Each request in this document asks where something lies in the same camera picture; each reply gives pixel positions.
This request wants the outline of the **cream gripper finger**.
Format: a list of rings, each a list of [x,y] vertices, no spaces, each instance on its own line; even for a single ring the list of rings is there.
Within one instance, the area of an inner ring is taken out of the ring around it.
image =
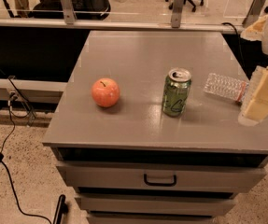
[[[268,116],[268,66],[257,66],[249,81],[238,122],[254,126]]]
[[[260,17],[257,21],[249,25],[241,34],[240,36],[248,41],[261,41],[264,25],[266,23],[268,16],[265,15]]]

